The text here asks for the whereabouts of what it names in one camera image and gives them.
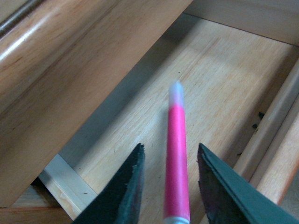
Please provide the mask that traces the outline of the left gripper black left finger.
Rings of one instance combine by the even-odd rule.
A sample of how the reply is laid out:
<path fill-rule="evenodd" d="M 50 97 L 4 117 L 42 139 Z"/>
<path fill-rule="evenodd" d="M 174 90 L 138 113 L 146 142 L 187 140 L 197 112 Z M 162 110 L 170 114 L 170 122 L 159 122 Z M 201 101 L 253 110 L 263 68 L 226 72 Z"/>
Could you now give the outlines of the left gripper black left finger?
<path fill-rule="evenodd" d="M 144 186 L 145 150 L 137 144 L 103 191 L 75 224 L 137 224 Z"/>

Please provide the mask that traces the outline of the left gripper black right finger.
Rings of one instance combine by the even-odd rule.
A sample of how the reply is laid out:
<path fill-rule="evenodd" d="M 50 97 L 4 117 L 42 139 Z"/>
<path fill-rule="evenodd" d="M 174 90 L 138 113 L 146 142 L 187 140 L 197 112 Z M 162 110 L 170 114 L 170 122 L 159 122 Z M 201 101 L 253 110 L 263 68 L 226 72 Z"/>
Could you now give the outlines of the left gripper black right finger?
<path fill-rule="evenodd" d="M 297 224 L 299 221 L 258 192 L 202 143 L 199 188 L 211 224 Z"/>

